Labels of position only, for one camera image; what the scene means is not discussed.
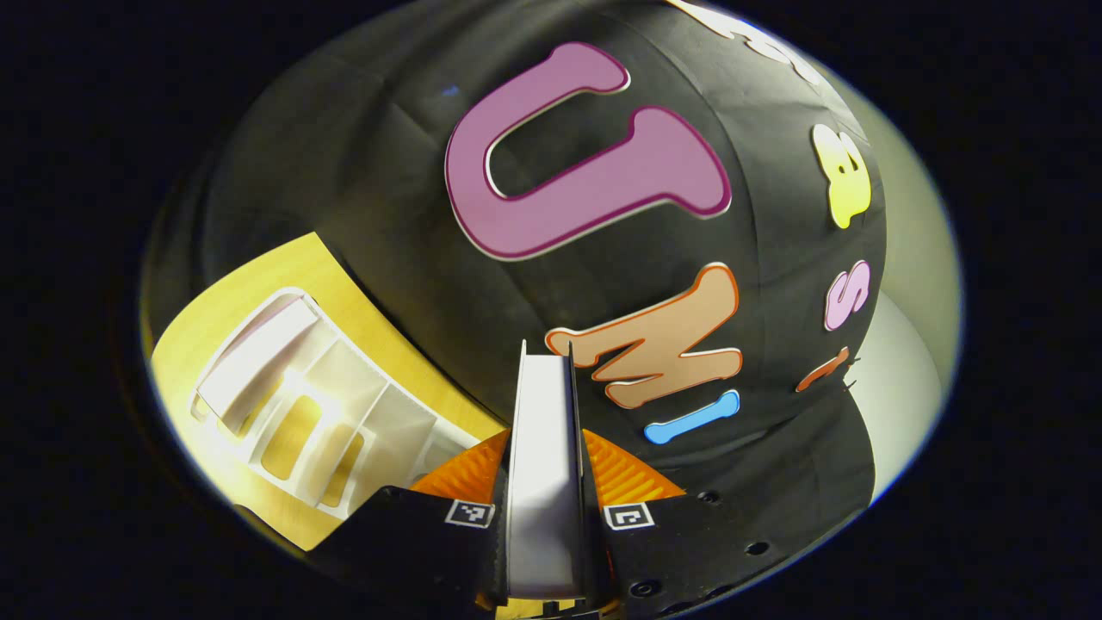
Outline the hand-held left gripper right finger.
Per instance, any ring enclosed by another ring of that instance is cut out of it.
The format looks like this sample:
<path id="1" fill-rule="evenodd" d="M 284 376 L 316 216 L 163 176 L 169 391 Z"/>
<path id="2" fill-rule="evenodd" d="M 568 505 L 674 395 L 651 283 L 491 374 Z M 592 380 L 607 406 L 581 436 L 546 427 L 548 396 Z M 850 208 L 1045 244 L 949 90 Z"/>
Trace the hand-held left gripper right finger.
<path id="1" fill-rule="evenodd" d="M 674 617 L 776 564 L 776 535 L 760 511 L 714 490 L 682 490 L 594 432 L 582 444 L 602 616 Z"/>

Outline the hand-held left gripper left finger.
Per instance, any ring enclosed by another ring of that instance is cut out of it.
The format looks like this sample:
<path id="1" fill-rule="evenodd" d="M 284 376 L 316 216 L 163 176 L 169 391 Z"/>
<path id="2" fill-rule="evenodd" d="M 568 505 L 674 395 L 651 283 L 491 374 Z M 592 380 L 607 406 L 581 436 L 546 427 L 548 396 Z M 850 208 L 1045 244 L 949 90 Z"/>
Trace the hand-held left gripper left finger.
<path id="1" fill-rule="evenodd" d="M 497 608 L 509 432 L 411 489 L 383 486 L 311 550 L 310 562 L 391 608 Z"/>

